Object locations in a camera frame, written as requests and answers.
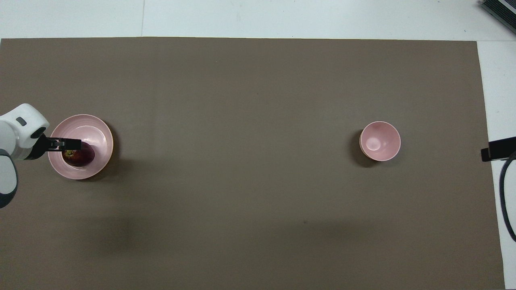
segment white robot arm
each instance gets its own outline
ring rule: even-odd
[[[49,122],[29,104],[0,116],[0,208],[14,197],[18,173],[13,159],[36,159],[46,151],[80,149],[80,140],[47,138]]]

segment apple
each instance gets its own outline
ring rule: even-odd
[[[80,150],[65,150],[62,153],[63,159],[68,165],[81,167],[90,164],[95,158],[95,151],[86,142],[80,143]]]

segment white table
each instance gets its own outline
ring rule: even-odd
[[[489,140],[516,136],[516,117],[511,113],[516,108],[516,35],[475,0],[0,2],[0,38],[139,36],[475,40]],[[492,162],[493,202],[498,210],[505,287],[516,288],[516,243],[505,229],[499,207],[502,164]],[[507,207],[513,223],[515,168],[506,176]]]

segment plate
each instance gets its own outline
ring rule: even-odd
[[[82,167],[68,165],[61,152],[49,152],[49,160],[57,173],[70,179],[86,179],[99,173],[113,153],[113,135],[101,119],[87,114],[74,115],[62,121],[51,137],[80,139],[95,151],[93,161]]]

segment pink plate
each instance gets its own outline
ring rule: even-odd
[[[113,153],[113,135],[101,119],[92,115],[75,115],[62,121],[51,137],[81,139],[95,151],[93,161],[83,167],[68,165],[61,152],[49,152],[49,160],[57,173],[70,179],[86,179],[99,173]]]
[[[360,149],[376,161],[387,161],[399,152],[401,137],[396,128],[383,121],[367,125],[360,134]]]

